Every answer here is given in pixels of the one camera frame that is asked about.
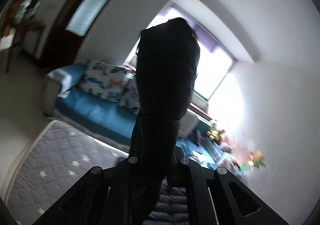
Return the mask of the grey star quilted mattress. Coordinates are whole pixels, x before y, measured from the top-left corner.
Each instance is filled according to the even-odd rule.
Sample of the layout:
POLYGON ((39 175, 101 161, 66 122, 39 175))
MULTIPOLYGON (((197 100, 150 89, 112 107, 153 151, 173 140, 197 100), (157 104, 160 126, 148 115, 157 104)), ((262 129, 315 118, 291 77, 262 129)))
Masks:
POLYGON ((54 120, 41 132, 10 181, 5 205, 18 224, 33 224, 91 167, 113 167, 127 153, 54 120))

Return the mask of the left butterfly pillow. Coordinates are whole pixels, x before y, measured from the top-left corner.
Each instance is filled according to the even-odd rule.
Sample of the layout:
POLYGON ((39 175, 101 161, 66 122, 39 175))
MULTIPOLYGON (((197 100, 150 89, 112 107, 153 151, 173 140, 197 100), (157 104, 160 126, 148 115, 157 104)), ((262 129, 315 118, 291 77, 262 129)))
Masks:
POLYGON ((92 59, 87 64, 87 70, 79 86, 93 96, 118 102, 131 77, 130 68, 92 59))

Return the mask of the purple small toy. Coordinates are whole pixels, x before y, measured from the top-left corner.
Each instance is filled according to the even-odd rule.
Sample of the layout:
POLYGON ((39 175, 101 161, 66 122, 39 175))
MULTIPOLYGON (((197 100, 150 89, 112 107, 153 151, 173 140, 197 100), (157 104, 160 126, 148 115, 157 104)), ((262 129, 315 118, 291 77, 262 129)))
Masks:
POLYGON ((199 146, 201 144, 202 135, 199 129, 194 130, 194 143, 199 146))

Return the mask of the colourful pinwheel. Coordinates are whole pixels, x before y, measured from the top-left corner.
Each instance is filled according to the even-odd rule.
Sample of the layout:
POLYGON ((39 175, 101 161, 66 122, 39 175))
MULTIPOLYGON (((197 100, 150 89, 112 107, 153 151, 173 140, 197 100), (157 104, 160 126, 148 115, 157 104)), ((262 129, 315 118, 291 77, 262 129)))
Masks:
POLYGON ((240 165, 240 171, 242 173, 248 172, 249 170, 260 169, 261 167, 265 168, 264 156, 260 151, 250 152, 248 159, 246 159, 240 165))

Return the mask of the black quilted down coat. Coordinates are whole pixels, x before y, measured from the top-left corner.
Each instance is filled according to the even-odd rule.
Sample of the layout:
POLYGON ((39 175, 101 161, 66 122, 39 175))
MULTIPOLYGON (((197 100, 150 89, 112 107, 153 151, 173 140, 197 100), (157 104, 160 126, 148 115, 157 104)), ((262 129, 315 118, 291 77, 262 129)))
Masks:
POLYGON ((129 150, 109 192, 107 224, 142 224, 156 206, 171 166, 180 120, 190 104, 200 48, 183 18, 140 33, 136 85, 140 109, 129 150))

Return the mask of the white plain pillow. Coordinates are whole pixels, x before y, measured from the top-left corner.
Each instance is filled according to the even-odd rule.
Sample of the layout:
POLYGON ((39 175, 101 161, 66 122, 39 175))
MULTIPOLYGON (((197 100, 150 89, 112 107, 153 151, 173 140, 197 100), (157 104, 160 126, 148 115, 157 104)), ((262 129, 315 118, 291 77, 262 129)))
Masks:
POLYGON ((188 137, 191 134, 191 132, 195 129, 198 122, 199 119, 197 114, 187 109, 185 115, 180 120, 180 130, 178 136, 183 138, 188 137))

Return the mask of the dark brown wooden door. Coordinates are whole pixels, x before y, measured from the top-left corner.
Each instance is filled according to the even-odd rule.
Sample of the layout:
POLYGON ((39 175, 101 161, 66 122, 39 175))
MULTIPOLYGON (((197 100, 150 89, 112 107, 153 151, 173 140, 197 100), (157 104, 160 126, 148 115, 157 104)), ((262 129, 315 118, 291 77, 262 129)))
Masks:
POLYGON ((44 44, 40 66, 46 71, 71 65, 97 16, 109 0, 67 0, 44 44))

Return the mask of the butterfly pillow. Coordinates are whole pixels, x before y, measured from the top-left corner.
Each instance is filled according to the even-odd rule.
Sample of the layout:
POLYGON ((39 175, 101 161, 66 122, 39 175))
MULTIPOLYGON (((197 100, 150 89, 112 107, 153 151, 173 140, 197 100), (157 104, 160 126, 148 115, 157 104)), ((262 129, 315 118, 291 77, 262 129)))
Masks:
POLYGON ((140 109, 140 101, 135 78, 128 80, 118 105, 132 114, 138 114, 140 109))
POLYGON ((93 96, 118 102, 131 77, 130 68, 92 59, 87 64, 87 70, 79 86, 93 96))

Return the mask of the green framed window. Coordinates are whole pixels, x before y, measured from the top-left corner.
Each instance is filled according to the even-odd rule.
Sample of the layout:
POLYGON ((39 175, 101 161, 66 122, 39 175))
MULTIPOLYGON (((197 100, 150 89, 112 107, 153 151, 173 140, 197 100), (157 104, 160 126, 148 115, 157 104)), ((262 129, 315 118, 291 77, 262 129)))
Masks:
POLYGON ((194 93, 208 102, 235 64, 236 58, 203 24, 176 4, 169 5, 159 12, 147 27, 157 26, 174 18, 186 20, 196 34, 200 59, 194 93))

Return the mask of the right butterfly pillow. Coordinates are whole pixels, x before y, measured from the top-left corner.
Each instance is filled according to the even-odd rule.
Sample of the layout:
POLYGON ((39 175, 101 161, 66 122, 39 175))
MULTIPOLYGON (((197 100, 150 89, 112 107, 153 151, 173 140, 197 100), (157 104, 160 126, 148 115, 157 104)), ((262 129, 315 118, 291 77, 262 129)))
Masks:
POLYGON ((128 80, 118 105, 132 114, 138 114, 140 109, 140 101, 135 78, 128 80))

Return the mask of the plush toy dolls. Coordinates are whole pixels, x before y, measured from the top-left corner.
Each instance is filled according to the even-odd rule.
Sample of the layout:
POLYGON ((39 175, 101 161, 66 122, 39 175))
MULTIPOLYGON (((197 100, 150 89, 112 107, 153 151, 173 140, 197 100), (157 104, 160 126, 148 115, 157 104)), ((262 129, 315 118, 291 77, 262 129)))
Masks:
POLYGON ((232 142, 226 136, 225 130, 219 127, 216 121, 212 120, 210 124, 210 128, 206 131, 209 140, 215 142, 222 151, 231 153, 233 150, 232 142))

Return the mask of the brown wooden table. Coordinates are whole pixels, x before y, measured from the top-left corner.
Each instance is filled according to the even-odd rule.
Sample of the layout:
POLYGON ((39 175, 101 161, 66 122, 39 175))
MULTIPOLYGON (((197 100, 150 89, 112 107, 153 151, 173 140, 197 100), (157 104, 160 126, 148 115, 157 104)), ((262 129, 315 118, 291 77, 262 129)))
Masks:
POLYGON ((24 20, 17 25, 15 35, 7 53, 4 73, 10 70, 11 63, 18 54, 27 59, 35 59, 45 25, 39 20, 24 20))

